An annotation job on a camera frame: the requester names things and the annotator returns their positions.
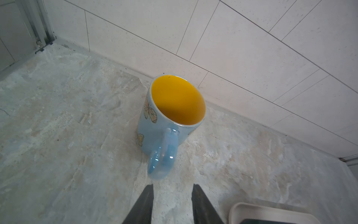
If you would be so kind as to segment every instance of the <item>marbled countertop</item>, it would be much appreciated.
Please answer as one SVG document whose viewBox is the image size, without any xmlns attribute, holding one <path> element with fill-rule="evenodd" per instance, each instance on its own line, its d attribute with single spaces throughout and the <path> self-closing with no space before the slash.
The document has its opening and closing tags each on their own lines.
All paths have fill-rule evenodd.
<svg viewBox="0 0 358 224">
<path fill-rule="evenodd" d="M 358 221 L 343 162 L 212 107 L 170 175 L 151 181 L 135 143 L 149 83 L 123 70 L 53 44 L 0 82 L 1 223 L 121 223 L 151 183 L 152 223 L 193 223 L 194 183 L 225 223 L 236 202 Z"/>
</svg>

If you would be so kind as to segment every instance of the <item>mug rim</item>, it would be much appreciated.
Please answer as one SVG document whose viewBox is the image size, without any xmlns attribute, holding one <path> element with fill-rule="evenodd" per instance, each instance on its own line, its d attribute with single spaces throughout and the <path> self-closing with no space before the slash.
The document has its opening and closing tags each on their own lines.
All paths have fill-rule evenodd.
<svg viewBox="0 0 358 224">
<path fill-rule="evenodd" d="M 150 83 L 150 85 L 149 85 L 149 89 L 148 89 L 148 91 L 149 91 L 149 97 L 150 97 L 150 100 L 153 102 L 153 106 L 156 108 L 156 110 L 157 110 L 165 119 L 167 119 L 167 120 L 169 120 L 170 122 L 172 122 L 172 123 L 174 123 L 174 124 L 176 124 L 176 125 L 179 125 L 179 126 L 181 126 L 181 127 L 192 128 L 192 127 L 195 127 L 195 126 L 201 124 L 201 122 L 203 122 L 203 120 L 204 120 L 204 118 L 205 118 L 205 115 L 206 115 L 206 103 L 205 103 L 205 100 L 204 100 L 205 114 L 204 114 L 203 118 L 202 118 L 198 123 L 191 124 L 191 125 L 180 124 L 180 123 L 178 123 L 178 122 L 175 122 L 175 121 L 169 119 L 169 118 L 168 118 L 167 116 L 165 116 L 165 115 L 159 110 L 159 108 L 155 105 L 155 102 L 154 102 L 153 97 L 152 97 L 152 85 L 153 85 L 154 81 L 155 81 L 157 78 L 162 77 L 162 76 L 165 76 L 165 75 L 172 75 L 172 76 L 176 76 L 176 77 L 178 77 L 178 78 L 184 79 L 185 81 L 187 81 L 188 83 L 190 83 L 190 84 L 199 92 L 199 94 L 201 95 L 201 97 L 202 97 L 203 100 L 204 100 L 204 97 L 203 97 L 203 95 L 201 94 L 201 92 L 198 90 L 198 88 L 196 88 L 191 82 L 189 82 L 189 81 L 186 80 L 185 78 L 183 78 L 183 77 L 181 77 L 181 76 L 178 76 L 178 75 L 176 75 L 176 74 L 174 74 L 174 73 L 171 73 L 171 74 L 163 73 L 163 74 L 158 75 L 157 77 L 155 77 L 155 78 L 151 81 L 151 83 Z"/>
</svg>

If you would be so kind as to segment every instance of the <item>blue handle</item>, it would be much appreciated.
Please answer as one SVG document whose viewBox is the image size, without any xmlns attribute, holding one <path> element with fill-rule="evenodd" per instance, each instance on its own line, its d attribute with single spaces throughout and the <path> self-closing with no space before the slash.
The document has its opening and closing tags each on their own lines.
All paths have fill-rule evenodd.
<svg viewBox="0 0 358 224">
<path fill-rule="evenodd" d="M 179 131 L 167 128 L 162 141 L 152 150 L 148 162 L 148 176 L 151 179 L 165 178 L 174 166 L 178 151 L 178 136 Z"/>
</svg>

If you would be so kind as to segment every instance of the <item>mug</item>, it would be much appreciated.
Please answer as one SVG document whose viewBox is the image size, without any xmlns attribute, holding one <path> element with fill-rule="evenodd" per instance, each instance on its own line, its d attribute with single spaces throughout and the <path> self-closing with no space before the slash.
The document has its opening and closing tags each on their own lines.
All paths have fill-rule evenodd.
<svg viewBox="0 0 358 224">
<path fill-rule="evenodd" d="M 203 121 L 199 91 L 176 75 L 160 75 L 149 86 L 137 127 L 137 144 L 149 155 L 148 176 L 162 179 L 172 169 L 180 145 Z"/>
</svg>

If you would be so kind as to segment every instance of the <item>butterfly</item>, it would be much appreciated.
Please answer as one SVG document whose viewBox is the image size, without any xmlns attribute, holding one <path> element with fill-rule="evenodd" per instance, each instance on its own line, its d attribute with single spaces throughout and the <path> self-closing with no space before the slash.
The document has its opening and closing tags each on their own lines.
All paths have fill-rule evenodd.
<svg viewBox="0 0 358 224">
<path fill-rule="evenodd" d="M 150 104 L 148 103 L 147 97 L 145 98 L 145 104 L 144 104 L 144 117 L 145 119 L 148 119 L 148 116 L 150 117 L 150 120 L 153 123 L 156 123 L 158 117 L 153 108 L 150 107 Z"/>
<path fill-rule="evenodd" d="M 142 147 L 142 146 L 143 146 L 144 135 L 138 134 L 138 135 L 137 135 L 137 140 L 138 140 L 138 145 L 139 145 L 140 147 Z"/>
</svg>

